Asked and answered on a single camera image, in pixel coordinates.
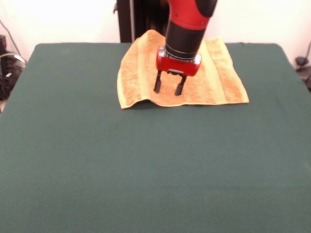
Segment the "green table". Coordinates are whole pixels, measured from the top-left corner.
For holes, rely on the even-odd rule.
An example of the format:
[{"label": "green table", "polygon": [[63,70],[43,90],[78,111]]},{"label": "green table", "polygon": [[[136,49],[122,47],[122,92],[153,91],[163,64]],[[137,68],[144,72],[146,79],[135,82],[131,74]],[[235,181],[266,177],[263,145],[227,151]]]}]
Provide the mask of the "green table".
[{"label": "green table", "polygon": [[250,104],[121,110],[128,44],[36,47],[0,117],[1,233],[310,233],[311,95],[228,44]]}]

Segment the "towel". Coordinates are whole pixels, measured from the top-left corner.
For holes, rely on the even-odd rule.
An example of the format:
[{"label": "towel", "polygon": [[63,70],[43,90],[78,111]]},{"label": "towel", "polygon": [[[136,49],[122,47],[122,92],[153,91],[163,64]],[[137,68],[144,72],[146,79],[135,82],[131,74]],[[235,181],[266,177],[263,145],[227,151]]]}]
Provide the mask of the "towel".
[{"label": "towel", "polygon": [[202,63],[194,77],[188,77],[180,96],[175,95],[179,75],[162,72],[161,90],[154,92],[156,53],[165,37],[154,30],[136,39],[121,61],[118,72],[118,98],[121,109],[150,100],[162,107],[181,105],[222,105],[249,103],[229,51],[220,37],[203,40],[199,54]]}]

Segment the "black cable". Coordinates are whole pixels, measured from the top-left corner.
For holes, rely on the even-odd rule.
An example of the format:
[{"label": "black cable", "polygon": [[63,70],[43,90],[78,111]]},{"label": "black cable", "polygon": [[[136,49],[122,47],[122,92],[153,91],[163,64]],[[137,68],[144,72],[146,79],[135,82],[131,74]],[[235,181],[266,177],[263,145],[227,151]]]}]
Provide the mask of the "black cable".
[{"label": "black cable", "polygon": [[310,42],[310,44],[309,44],[309,48],[308,48],[308,52],[307,52],[306,58],[309,57],[310,49],[311,49],[311,42]]},{"label": "black cable", "polygon": [[18,47],[16,46],[16,43],[15,43],[15,41],[14,41],[14,39],[13,39],[13,37],[12,37],[10,31],[9,31],[9,30],[7,29],[7,27],[2,23],[1,19],[0,19],[0,24],[1,24],[2,27],[8,32],[8,34],[9,34],[9,36],[10,36],[10,38],[11,38],[11,41],[12,41],[12,43],[13,43],[13,45],[14,45],[16,51],[17,51],[17,53],[20,55],[19,49],[18,49]]}]

